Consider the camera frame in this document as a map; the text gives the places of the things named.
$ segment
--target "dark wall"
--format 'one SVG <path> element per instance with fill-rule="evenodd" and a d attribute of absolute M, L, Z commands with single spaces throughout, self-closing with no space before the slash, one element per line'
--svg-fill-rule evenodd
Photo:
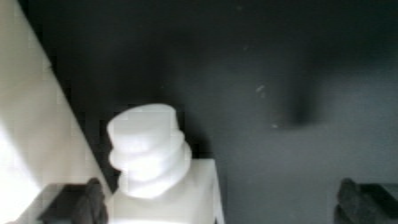
<path fill-rule="evenodd" d="M 166 103 L 193 155 L 216 160 L 228 223 L 269 216 L 269 223 L 292 223 L 305 199 L 278 201 L 276 188 L 354 176 L 370 165 L 338 169 L 353 148 L 394 152 L 395 1 L 20 5 L 111 188 L 106 122 L 129 107 Z M 385 167 L 392 172 L 392 162 Z"/>

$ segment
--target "white figurine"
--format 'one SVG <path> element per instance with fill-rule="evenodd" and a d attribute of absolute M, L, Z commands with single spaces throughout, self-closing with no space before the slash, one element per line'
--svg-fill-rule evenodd
<path fill-rule="evenodd" d="M 108 135 L 109 164 L 122 172 L 120 192 L 152 199 L 177 184 L 189 168 L 191 152 L 173 108 L 148 104 L 123 111 L 108 123 Z"/>

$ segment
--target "white object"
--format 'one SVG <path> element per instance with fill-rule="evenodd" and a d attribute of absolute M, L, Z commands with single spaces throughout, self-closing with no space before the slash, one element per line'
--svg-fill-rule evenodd
<path fill-rule="evenodd" d="M 134 107 L 111 119 L 109 163 L 122 171 L 106 203 L 109 224 L 223 224 L 211 159 L 189 159 L 175 110 Z"/>
<path fill-rule="evenodd" d="M 15 0 L 0 1 L 0 223 L 49 183 L 102 181 L 49 61 Z"/>
<path fill-rule="evenodd" d="M 108 224 L 223 224 L 212 159 L 193 159 L 186 176 L 152 200 L 116 190 L 106 202 Z"/>
<path fill-rule="evenodd" d="M 189 147 L 177 129 L 175 110 L 163 104 L 134 107 L 108 123 L 111 166 L 122 171 L 118 190 L 157 197 L 187 172 Z"/>

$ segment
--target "white surface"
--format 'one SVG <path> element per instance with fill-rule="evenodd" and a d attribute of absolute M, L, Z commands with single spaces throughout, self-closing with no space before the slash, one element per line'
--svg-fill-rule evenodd
<path fill-rule="evenodd" d="M 108 203 L 108 224 L 223 224 L 214 162 L 193 159 L 187 174 L 164 194 L 145 200 L 116 190 Z"/>
<path fill-rule="evenodd" d="M 0 1 L 0 223 L 49 183 L 102 175 L 15 1 Z"/>

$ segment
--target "white wall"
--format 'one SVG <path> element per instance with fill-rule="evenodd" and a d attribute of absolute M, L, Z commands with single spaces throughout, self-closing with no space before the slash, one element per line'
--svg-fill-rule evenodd
<path fill-rule="evenodd" d="M 49 61 L 17 2 L 0 0 L 0 223 L 49 183 L 90 177 L 102 181 Z"/>

